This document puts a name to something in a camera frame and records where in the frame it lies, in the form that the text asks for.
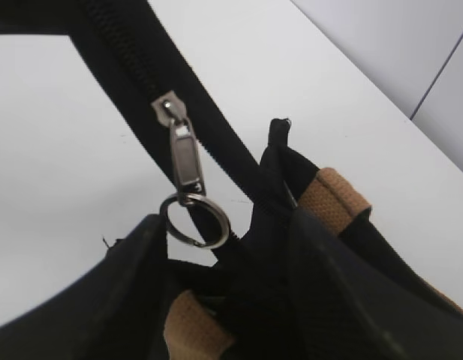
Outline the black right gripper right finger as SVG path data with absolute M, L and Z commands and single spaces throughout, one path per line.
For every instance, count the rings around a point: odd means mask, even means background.
M 289 290 L 310 359 L 463 359 L 463 319 L 423 301 L 297 209 Z

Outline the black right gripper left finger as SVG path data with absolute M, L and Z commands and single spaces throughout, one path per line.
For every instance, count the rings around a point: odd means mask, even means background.
M 178 292 L 164 221 L 149 215 L 79 280 L 1 326 L 0 359 L 169 359 Z

